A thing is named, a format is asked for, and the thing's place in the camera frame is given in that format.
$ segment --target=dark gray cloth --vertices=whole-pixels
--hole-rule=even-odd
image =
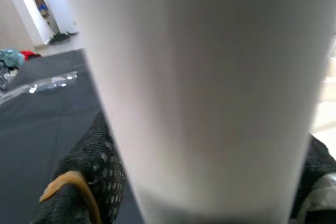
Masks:
[[[22,94],[0,106],[0,216],[27,224],[61,158],[83,137],[101,110],[83,52],[28,61],[8,86],[78,71],[76,84]],[[127,186],[116,224],[143,223]]]

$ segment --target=white wall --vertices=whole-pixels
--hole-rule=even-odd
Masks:
[[[12,0],[0,0],[0,49],[34,50],[30,36]]]
[[[49,42],[53,31],[41,16],[34,0],[12,0],[34,46]]]

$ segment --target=clear plastic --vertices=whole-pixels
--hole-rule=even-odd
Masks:
[[[77,71],[73,71],[61,74],[59,76],[53,76],[50,78],[34,81],[32,83],[22,85],[16,89],[4,93],[0,97],[0,105],[24,93],[33,94],[43,90],[64,88],[68,85],[75,84],[76,80],[77,80]]]

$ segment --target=red fabric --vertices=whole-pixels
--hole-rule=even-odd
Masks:
[[[35,53],[33,53],[32,51],[21,51],[21,54],[23,54],[25,56],[25,60],[29,60],[29,57],[34,55]]]

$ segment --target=white cylinder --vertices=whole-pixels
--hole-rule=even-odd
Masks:
[[[70,2],[145,220],[285,223],[336,0]]]

